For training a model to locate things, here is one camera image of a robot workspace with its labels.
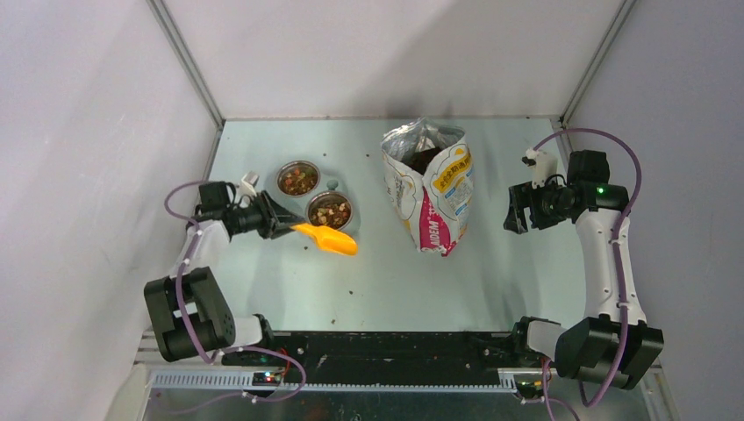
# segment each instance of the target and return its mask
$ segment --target white robotic arm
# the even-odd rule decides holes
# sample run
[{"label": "white robotic arm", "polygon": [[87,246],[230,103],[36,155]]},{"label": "white robotic arm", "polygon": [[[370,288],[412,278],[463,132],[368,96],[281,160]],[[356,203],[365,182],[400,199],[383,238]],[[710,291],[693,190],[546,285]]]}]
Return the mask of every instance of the white robotic arm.
[{"label": "white robotic arm", "polygon": [[[631,389],[661,352],[663,336],[660,330],[647,327],[638,302],[627,244],[630,221],[622,221],[617,240],[612,236],[628,204],[627,191],[607,183],[610,170],[604,153],[572,153],[566,177],[555,173],[557,159],[548,153],[528,150],[523,161],[533,170],[533,179],[510,188],[510,212],[504,228],[527,232],[525,208],[530,209],[532,228],[547,229],[570,218],[581,242],[586,276],[584,319],[567,330],[557,323],[531,318],[526,327],[526,348],[553,360],[561,376],[602,382],[619,348],[623,327],[620,307],[625,306],[627,345],[612,385]],[[625,280],[624,302],[613,250],[616,243]]]}]

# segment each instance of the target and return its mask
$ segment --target metal frame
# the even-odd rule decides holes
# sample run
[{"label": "metal frame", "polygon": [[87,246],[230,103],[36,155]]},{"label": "metal frame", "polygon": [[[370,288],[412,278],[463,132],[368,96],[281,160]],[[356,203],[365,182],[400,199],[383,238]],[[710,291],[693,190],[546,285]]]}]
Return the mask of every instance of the metal frame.
[{"label": "metal frame", "polygon": [[[147,0],[153,14],[161,26],[168,43],[173,47],[174,53],[181,63],[184,72],[189,77],[195,91],[199,95],[204,107],[209,112],[212,121],[217,127],[213,145],[208,157],[207,165],[204,171],[204,177],[208,176],[211,172],[214,158],[218,149],[219,139],[222,135],[222,129],[225,125],[225,118],[219,110],[219,107],[212,96],[206,80],[199,71],[198,65],[191,54],[186,41],[183,39],[181,32],[176,25],[173,16],[168,9],[165,0]],[[620,30],[627,21],[633,7],[636,5],[637,0],[623,0],[618,7],[614,18],[610,26],[608,27],[604,37],[599,43],[596,52],[593,54],[589,65],[584,71],[579,83],[576,85],[574,92],[572,93],[563,113],[559,117],[550,118],[553,130],[555,132],[565,129],[568,127],[571,119],[576,114],[578,106],[581,104],[583,97],[591,85],[594,77],[597,74],[602,63],[617,39]],[[573,151],[571,141],[568,135],[563,135],[557,139],[558,148],[561,153],[561,157],[564,165],[568,165],[569,155]],[[242,389],[241,386],[247,373],[252,373],[253,369],[250,367],[221,367],[216,366],[205,366],[202,361],[198,359],[188,359],[179,361],[176,364],[168,364],[165,362],[160,353],[157,350],[157,345],[154,343],[154,337],[152,332],[147,330],[143,332],[142,340],[137,352],[137,357],[134,362],[135,365],[142,364],[150,372],[150,382],[145,387],[146,396],[149,395],[150,389],[157,385],[159,388],[164,389]],[[203,384],[197,382],[196,374],[200,374],[202,378],[209,377],[215,382],[209,382],[209,384]],[[494,386],[493,388],[457,388],[457,392],[508,392],[511,390],[509,385],[513,385],[514,375],[540,375],[540,370],[536,368],[506,368],[499,369],[499,374],[506,380],[506,387]],[[158,379],[166,379],[165,382],[159,382]],[[286,385],[288,388],[292,388],[296,385]],[[314,385],[317,390],[327,389],[326,385]],[[644,400],[648,414],[652,420],[677,420],[679,415],[674,405],[674,400],[671,398],[669,392],[669,386],[666,383],[666,379],[662,372],[661,365],[655,365],[652,367],[648,374],[644,376],[640,384],[643,390]],[[409,388],[401,388],[399,391],[430,391],[429,388],[426,390],[415,390]],[[147,406],[147,400],[141,408],[140,419],[144,416],[144,410]]]},{"label": "metal frame", "polygon": [[157,19],[163,32],[165,32],[168,43],[173,47],[175,56],[178,58],[178,61],[181,62],[183,71],[186,72],[186,75],[189,77],[191,84],[197,91],[199,98],[202,100],[202,103],[204,103],[204,107],[206,107],[207,111],[210,113],[212,121],[214,121],[214,124],[217,126],[218,132],[220,132],[222,127],[225,125],[225,118],[219,111],[219,107],[209,91],[207,83],[194,60],[194,56],[191,55],[189,48],[186,46],[186,41],[183,40],[181,31],[178,30],[178,26],[175,24],[173,15],[171,15],[164,0],[147,0],[147,4],[150,5],[150,9],[152,9],[155,19]]},{"label": "metal frame", "polygon": [[623,3],[618,7],[618,11],[615,13],[615,17],[610,23],[610,27],[607,28],[607,32],[604,33],[604,37],[599,43],[597,51],[591,57],[589,66],[584,71],[578,85],[576,85],[576,89],[574,89],[574,93],[571,95],[569,103],[566,104],[566,109],[563,111],[561,116],[561,122],[565,125],[570,123],[571,119],[574,117],[576,109],[581,103],[587,88],[589,88],[591,81],[597,74],[597,70],[605,61],[607,53],[610,51],[610,47],[614,44],[615,39],[617,39],[620,30],[636,3],[637,0],[623,0]]}]

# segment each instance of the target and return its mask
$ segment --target white enclosure panel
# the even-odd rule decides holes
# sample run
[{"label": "white enclosure panel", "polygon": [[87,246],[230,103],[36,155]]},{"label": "white enclosure panel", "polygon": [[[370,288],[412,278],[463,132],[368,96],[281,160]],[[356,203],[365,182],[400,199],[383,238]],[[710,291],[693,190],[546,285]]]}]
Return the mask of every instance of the white enclosure panel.
[{"label": "white enclosure panel", "polygon": [[[631,215],[635,287],[684,420],[744,419],[744,3],[639,2],[572,126],[615,133],[640,157]],[[603,139],[612,180],[633,165]]]},{"label": "white enclosure panel", "polygon": [[227,118],[560,114],[620,0],[168,1]]},{"label": "white enclosure panel", "polygon": [[4,2],[0,33],[0,417],[99,420],[215,128],[145,1]]},{"label": "white enclosure panel", "polygon": [[[475,191],[468,231],[446,258],[416,251],[383,182],[380,142],[405,123],[227,122],[212,180],[238,181],[252,169],[265,189],[284,163],[307,159],[339,175],[361,220],[354,257],[321,252],[299,233],[235,236],[212,268],[233,315],[261,313],[277,330],[320,331],[508,331],[522,316],[578,322],[585,287],[575,227],[517,235],[502,226],[508,188],[532,179],[521,157],[552,132],[550,122],[452,121],[467,133]],[[558,154],[554,142],[546,149]]]}]

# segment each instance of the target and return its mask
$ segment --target robotic arm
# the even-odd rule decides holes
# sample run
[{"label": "robotic arm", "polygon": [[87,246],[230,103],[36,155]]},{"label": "robotic arm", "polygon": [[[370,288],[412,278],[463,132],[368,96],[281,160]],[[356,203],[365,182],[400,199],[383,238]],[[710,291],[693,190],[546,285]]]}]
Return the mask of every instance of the robotic arm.
[{"label": "robotic arm", "polygon": [[[191,218],[185,218],[190,223],[177,263],[169,276],[145,286],[147,310],[164,360],[176,361],[199,354],[194,339],[184,328],[183,318],[186,317],[204,350],[225,348],[235,341],[233,314],[210,269],[234,235],[256,231],[263,239],[276,239],[292,232],[292,226],[305,222],[303,217],[284,209],[265,191],[256,192],[257,182],[258,176],[249,173],[237,186],[229,182],[200,184],[200,204]],[[201,239],[190,251],[195,236]],[[175,279],[186,260],[189,263],[182,269],[181,293],[187,308],[191,304],[196,310],[183,315],[176,298]],[[249,325],[241,326],[247,342],[265,346],[265,342],[271,340],[264,334],[270,332],[268,321],[261,315],[254,315],[247,322]]]},{"label": "robotic arm", "polygon": [[[628,254],[627,218],[617,239],[612,238],[616,221],[629,202],[627,190],[608,184],[610,168],[605,153],[572,153],[565,178],[555,173],[557,159],[548,153],[530,150],[523,161],[533,170],[533,180],[509,188],[504,228],[517,234],[527,232],[525,208],[530,210],[531,227],[539,230],[570,218],[582,245],[587,295],[584,320],[568,330],[547,320],[523,319],[526,347],[553,360],[561,377],[601,383],[618,355],[623,327],[620,308],[625,306],[626,345],[611,385],[632,389],[662,351],[663,336],[661,330],[647,326],[638,302]],[[619,286],[617,258],[625,297]]]}]

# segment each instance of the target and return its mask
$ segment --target pink label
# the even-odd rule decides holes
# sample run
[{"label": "pink label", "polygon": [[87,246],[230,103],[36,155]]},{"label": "pink label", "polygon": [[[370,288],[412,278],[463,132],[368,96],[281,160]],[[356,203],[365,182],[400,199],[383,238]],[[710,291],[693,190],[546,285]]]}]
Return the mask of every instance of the pink label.
[{"label": "pink label", "polygon": [[418,235],[421,248],[438,248],[444,246],[449,253],[454,244],[449,244],[449,228],[432,206],[429,195],[424,189],[424,203],[421,205],[421,218],[418,220]]}]

